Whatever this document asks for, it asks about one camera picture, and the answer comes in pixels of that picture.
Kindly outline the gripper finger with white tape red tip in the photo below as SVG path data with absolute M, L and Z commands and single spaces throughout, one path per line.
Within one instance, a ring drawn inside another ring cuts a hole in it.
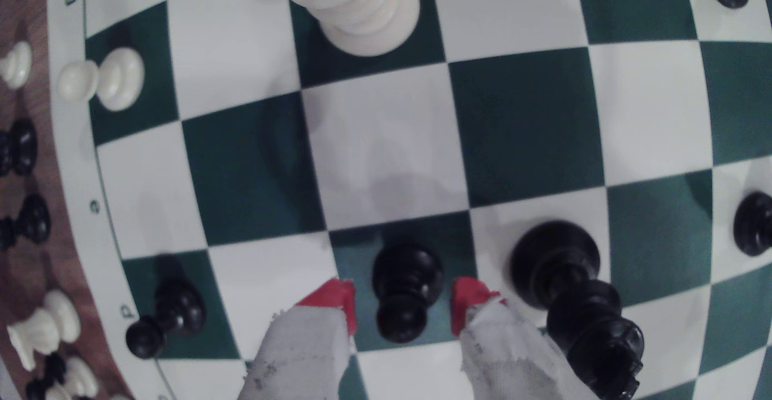
M 597 399 L 557 345 L 478 278 L 454 280 L 451 331 L 475 399 Z
M 356 332 L 355 286 L 331 278 L 271 321 L 238 399 L 338 399 Z

